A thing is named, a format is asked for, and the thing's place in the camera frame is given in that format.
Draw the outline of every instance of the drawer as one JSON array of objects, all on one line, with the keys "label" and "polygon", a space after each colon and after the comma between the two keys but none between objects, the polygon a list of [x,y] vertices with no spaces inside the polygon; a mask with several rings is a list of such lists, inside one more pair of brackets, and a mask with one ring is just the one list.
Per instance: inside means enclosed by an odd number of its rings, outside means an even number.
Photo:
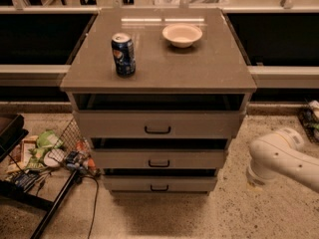
[{"label": "drawer", "polygon": [[209,192],[217,182],[215,170],[105,169],[105,187],[110,191]]},{"label": "drawer", "polygon": [[86,137],[236,137],[245,114],[230,113],[77,113]]},{"label": "drawer", "polygon": [[222,168],[226,150],[211,151],[102,151],[94,150],[92,157],[99,168],[148,168],[148,169],[212,169]]}]

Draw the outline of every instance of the can lid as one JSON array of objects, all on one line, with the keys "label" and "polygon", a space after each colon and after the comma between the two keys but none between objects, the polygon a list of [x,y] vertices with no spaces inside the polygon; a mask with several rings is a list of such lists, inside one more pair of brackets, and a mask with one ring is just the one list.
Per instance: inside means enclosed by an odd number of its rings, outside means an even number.
[{"label": "can lid", "polygon": [[117,42],[117,43],[125,43],[125,42],[129,41],[130,38],[131,38],[131,36],[126,34],[126,33],[117,33],[112,37],[112,40]]}]

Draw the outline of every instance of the soda can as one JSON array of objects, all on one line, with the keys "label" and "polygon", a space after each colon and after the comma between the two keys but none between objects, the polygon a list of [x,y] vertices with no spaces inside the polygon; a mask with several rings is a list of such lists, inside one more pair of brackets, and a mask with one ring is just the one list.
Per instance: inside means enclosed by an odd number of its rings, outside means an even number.
[{"label": "soda can", "polygon": [[118,33],[112,37],[113,58],[121,77],[131,76],[136,71],[133,41],[130,35]]}]

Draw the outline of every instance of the black cable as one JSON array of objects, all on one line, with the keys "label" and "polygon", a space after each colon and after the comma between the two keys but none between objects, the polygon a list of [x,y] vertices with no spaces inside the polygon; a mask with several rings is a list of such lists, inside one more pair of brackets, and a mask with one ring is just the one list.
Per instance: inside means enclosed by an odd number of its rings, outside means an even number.
[{"label": "black cable", "polygon": [[95,177],[92,177],[92,176],[81,176],[81,178],[90,178],[90,179],[93,179],[96,183],[97,183],[97,190],[96,190],[96,196],[95,196],[95,199],[94,199],[94,207],[93,207],[93,217],[92,217],[92,222],[91,222],[91,226],[90,226],[90,231],[89,231],[89,234],[88,234],[88,239],[90,238],[91,236],[91,232],[92,232],[92,228],[93,228],[93,224],[94,224],[94,220],[95,220],[95,216],[96,216],[96,209],[97,209],[97,201],[98,201],[98,192],[99,192],[99,182],[98,180],[95,178]]}]

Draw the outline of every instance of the gray cabinet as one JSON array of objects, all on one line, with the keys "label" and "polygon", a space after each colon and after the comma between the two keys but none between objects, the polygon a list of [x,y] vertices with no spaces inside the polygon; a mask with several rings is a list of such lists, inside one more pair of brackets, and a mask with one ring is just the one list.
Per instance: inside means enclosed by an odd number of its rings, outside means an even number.
[{"label": "gray cabinet", "polygon": [[[150,15],[160,21],[148,24]],[[193,19],[203,38],[172,47],[161,36],[172,17]],[[115,72],[116,32],[135,43],[130,78]],[[218,9],[102,10],[61,88],[108,190],[205,193],[256,89]]]}]

